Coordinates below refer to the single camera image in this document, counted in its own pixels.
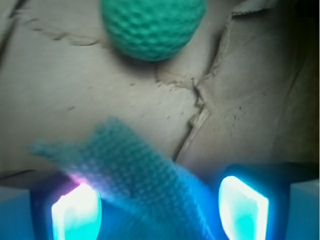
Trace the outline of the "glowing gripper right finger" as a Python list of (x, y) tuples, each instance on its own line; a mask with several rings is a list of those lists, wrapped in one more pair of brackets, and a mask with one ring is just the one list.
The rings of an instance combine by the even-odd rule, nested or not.
[(232, 164), (222, 175), (218, 211), (230, 240), (283, 240), (289, 215), (286, 163)]

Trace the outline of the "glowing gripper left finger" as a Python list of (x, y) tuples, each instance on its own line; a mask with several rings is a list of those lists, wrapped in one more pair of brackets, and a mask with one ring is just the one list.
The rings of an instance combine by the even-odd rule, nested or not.
[(102, 224), (100, 194), (61, 172), (36, 172), (30, 190), (37, 240), (96, 240)]

